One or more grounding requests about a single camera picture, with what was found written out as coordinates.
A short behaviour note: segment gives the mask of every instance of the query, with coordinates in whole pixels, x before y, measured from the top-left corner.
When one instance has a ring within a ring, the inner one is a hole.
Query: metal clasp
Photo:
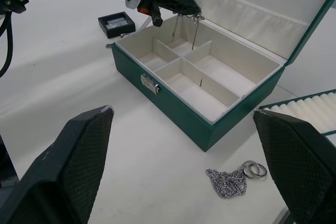
[[[159,92],[160,87],[159,85],[153,81],[150,77],[148,77],[146,74],[142,74],[140,76],[141,82],[144,86],[146,86],[149,90],[151,90],[155,95]]]

